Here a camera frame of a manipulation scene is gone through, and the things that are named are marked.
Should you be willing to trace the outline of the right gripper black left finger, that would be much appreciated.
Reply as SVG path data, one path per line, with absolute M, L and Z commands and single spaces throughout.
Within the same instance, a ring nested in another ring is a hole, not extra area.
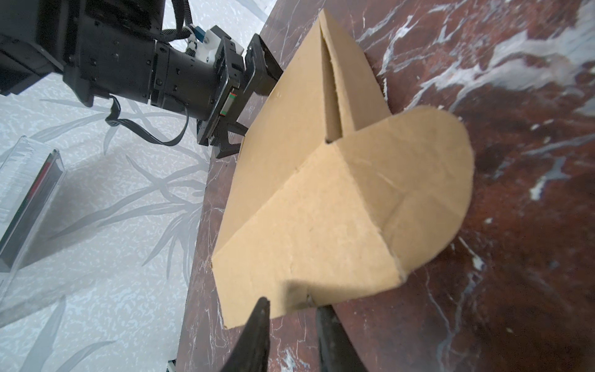
M 270 311 L 270 301 L 265 297 L 258 299 L 221 372 L 268 371 L 271 350 Z

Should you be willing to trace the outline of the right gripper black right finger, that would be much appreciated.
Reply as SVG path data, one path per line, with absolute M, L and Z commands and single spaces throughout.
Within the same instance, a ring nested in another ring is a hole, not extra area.
M 367 371 L 331 305 L 316 309 L 320 371 Z

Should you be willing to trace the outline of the brown cardboard box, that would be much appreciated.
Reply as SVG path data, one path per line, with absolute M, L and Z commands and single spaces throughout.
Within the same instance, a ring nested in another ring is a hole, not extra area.
M 390 112 L 364 52 L 322 11 L 242 143 L 212 255 L 223 324 L 402 285 L 460 230 L 474 179 L 447 111 Z

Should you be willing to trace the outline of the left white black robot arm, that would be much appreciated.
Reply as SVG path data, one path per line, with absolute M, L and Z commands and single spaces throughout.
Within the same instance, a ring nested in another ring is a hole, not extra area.
M 282 68 L 259 35 L 247 47 L 218 26 L 202 29 L 188 2 L 173 2 L 176 26 L 163 26 L 162 1 L 4 1 L 1 93 L 18 95 L 60 74 L 78 100 L 112 101 L 107 123 L 151 144 L 156 136 L 121 116 L 120 98 L 197 121 L 199 144 L 216 158 L 239 153 L 238 117 L 253 95 L 271 94 Z

